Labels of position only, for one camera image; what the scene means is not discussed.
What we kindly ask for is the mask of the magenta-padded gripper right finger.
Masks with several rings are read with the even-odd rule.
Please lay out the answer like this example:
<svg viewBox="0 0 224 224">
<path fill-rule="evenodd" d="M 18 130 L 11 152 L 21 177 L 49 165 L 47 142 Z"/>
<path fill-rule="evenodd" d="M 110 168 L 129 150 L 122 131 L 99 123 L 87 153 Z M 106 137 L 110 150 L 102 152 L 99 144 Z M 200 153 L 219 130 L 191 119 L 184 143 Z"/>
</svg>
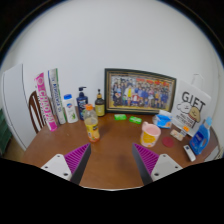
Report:
<svg viewBox="0 0 224 224">
<path fill-rule="evenodd" d="M 132 154 L 144 185 L 182 169 L 182 167 L 167 154 L 158 155 L 136 143 L 132 144 Z"/>
</svg>

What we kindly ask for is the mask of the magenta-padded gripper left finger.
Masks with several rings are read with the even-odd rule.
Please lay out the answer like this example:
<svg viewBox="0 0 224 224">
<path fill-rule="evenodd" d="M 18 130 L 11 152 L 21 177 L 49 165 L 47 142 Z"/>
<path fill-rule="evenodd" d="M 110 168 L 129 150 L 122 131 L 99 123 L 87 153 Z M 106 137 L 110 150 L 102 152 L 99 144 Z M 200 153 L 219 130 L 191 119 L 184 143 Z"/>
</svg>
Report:
<svg viewBox="0 0 224 224">
<path fill-rule="evenodd" d="M 79 185 L 90 155 L 91 144 L 88 143 L 66 155 L 56 154 L 42 169 Z"/>
</svg>

